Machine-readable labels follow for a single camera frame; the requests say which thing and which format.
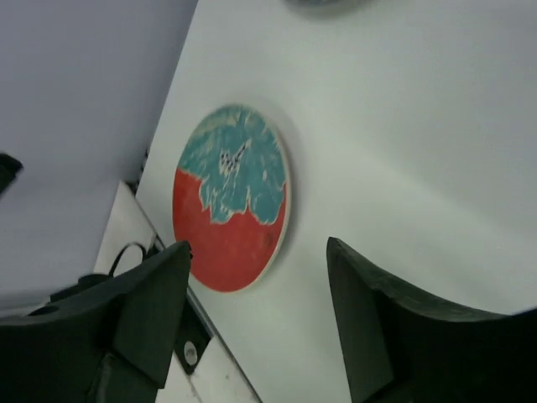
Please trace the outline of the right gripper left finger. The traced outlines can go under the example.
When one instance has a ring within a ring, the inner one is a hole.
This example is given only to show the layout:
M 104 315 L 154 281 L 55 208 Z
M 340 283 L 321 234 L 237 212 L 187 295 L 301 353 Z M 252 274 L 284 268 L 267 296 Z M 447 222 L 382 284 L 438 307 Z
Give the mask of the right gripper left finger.
M 3 402 L 154 402 L 190 273 L 175 243 L 137 267 L 1 320 Z

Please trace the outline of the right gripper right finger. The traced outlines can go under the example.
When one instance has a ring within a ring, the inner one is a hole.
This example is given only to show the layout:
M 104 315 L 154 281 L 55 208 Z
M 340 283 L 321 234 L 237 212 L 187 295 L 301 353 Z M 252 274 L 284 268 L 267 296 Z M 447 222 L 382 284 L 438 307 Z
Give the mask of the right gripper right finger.
M 329 238 L 331 299 L 355 402 L 533 402 L 536 312 L 435 296 Z

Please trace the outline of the red and teal plate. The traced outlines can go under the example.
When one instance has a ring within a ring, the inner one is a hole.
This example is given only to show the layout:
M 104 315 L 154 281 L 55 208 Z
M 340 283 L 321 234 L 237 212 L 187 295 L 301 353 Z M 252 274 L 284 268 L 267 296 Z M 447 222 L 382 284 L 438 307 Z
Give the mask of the red and teal plate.
M 274 262 L 288 227 L 291 180 L 278 128 L 244 104 L 196 126 L 172 192 L 176 240 L 191 246 L 191 273 L 210 290 L 243 290 Z

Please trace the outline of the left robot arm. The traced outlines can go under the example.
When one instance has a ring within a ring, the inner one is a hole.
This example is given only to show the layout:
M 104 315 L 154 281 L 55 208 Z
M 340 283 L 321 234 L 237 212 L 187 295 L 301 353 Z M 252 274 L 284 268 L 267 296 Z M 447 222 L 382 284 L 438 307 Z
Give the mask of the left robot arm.
M 9 154 L 0 154 L 0 195 L 2 195 L 23 171 L 23 164 Z

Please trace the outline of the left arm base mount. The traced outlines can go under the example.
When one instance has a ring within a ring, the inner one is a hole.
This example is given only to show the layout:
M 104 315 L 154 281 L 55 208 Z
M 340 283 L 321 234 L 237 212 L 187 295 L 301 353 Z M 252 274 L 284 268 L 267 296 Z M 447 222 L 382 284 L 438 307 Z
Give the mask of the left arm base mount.
M 76 284 L 52 294 L 50 296 L 50 301 L 56 302 L 61 299 L 65 299 L 68 296 L 73 296 L 82 292 L 83 290 L 89 289 L 111 279 L 115 274 L 117 274 L 117 267 L 119 266 L 121 258 L 131 247 L 137 247 L 140 249 L 142 261 L 145 261 L 146 259 L 153 257 L 160 252 L 159 248 L 155 245 L 147 249 L 139 242 L 127 243 L 119 251 L 108 271 L 106 271 L 104 274 L 92 273 L 89 275 L 83 275 Z M 211 334 L 207 325 L 202 321 L 201 316 L 196 312 L 191 298 L 186 297 L 181 313 L 180 324 L 176 334 L 174 352 L 182 369 L 187 375 L 194 374 L 197 365 L 201 361 L 202 354 L 205 352 L 210 341 Z

